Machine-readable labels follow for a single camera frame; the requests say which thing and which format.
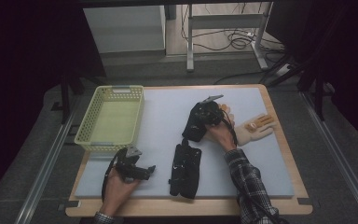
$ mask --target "wrist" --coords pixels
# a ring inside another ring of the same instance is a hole
[[[103,206],[101,206],[101,209],[100,209],[100,213],[107,215],[109,217],[113,217],[116,214],[117,209],[118,209],[118,206],[115,206],[113,204],[103,203]]]
[[[221,143],[220,145],[222,146],[223,150],[225,150],[225,152],[229,152],[233,149],[237,149],[237,146],[233,142],[225,142],[225,143]]]

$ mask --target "plaid sleeve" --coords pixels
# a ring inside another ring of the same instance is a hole
[[[261,181],[260,171],[246,158],[241,149],[234,149],[226,153],[225,160],[237,188],[242,188],[254,201],[263,206],[273,216],[278,215],[278,209],[272,207],[266,188]],[[241,223],[272,223],[267,216],[255,207],[244,195],[239,195],[241,207]]]

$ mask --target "wooden frame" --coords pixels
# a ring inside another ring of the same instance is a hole
[[[274,127],[283,160],[292,180],[295,195],[292,198],[271,199],[272,205],[280,210],[281,215],[307,215],[312,212],[311,204],[300,204],[298,201],[308,200],[309,196],[304,187],[301,176],[297,170],[290,147],[284,136],[282,126],[278,120],[269,93],[263,85],[222,85],[222,86],[173,86],[173,87],[145,87],[146,90],[166,89],[211,89],[211,88],[258,88],[268,113],[275,118]],[[77,202],[75,207],[67,207],[66,215],[69,217],[93,217],[102,205],[101,199],[78,199],[75,196],[76,188],[83,175],[89,152],[85,152],[83,161],[77,173],[76,181],[69,197],[70,202]],[[129,199],[117,211],[118,217],[178,217],[178,216],[238,216],[240,209],[236,199],[197,199],[188,200],[181,197],[172,199]]]

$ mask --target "white board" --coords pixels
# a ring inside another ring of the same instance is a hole
[[[136,165],[142,168],[156,165],[156,170],[131,197],[173,197],[168,180],[171,178],[175,147],[182,142],[189,112],[196,102],[219,94],[224,97],[216,102],[231,107],[237,125],[260,113],[267,114],[258,88],[145,90],[145,108],[136,145],[143,154]],[[199,143],[190,141],[190,145],[202,150],[196,198],[235,197],[237,191],[231,182],[222,148],[204,139]],[[261,171],[270,197],[294,195],[274,133],[241,149],[251,164]],[[76,197],[101,197],[103,176],[113,156],[113,153],[90,153]]]

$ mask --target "yellow plastic basket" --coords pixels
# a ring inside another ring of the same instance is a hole
[[[135,145],[144,108],[143,86],[100,86],[92,96],[75,143],[88,151]]]

